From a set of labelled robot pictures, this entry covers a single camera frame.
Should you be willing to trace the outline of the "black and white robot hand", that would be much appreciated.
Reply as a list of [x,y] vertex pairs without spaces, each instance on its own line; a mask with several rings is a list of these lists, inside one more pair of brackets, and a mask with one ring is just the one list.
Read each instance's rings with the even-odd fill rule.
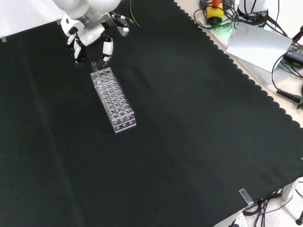
[[97,41],[103,42],[102,61],[107,63],[110,60],[114,47],[113,39],[106,35],[106,28],[102,23],[94,28],[87,28],[79,20],[74,20],[68,15],[64,15],[61,19],[61,28],[68,37],[67,46],[74,50],[76,63],[80,63],[84,59],[85,47]]

